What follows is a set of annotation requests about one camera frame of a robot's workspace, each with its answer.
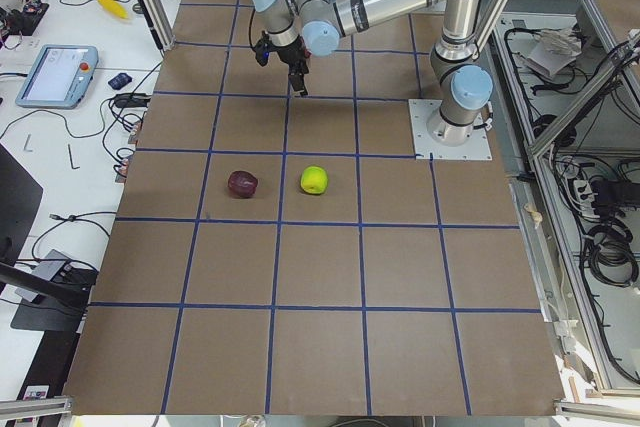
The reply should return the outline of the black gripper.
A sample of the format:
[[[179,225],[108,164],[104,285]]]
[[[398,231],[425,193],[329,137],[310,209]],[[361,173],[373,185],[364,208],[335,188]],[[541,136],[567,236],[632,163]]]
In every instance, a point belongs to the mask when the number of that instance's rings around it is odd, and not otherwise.
[[[292,91],[299,95],[306,95],[304,76],[309,73],[309,58],[303,44],[290,44],[281,49],[281,61],[288,66],[288,80]]]

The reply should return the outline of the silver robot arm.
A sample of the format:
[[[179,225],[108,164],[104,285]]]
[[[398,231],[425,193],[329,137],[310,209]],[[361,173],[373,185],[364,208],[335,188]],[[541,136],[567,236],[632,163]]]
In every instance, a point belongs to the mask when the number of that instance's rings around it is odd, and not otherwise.
[[[444,4],[441,35],[431,66],[443,99],[427,122],[436,142],[459,147],[471,137],[480,111],[493,92],[490,75],[476,61],[508,0],[252,0],[265,27],[250,44],[264,66],[271,53],[288,67],[289,83],[307,93],[307,57],[326,57],[341,39],[415,11]]]

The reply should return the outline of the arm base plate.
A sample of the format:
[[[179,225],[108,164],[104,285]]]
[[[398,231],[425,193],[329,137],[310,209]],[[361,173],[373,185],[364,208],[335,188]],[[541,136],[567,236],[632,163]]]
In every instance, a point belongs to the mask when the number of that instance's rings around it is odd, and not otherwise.
[[[491,161],[486,121],[480,111],[470,125],[447,124],[441,117],[441,100],[409,99],[414,157],[417,160]]]

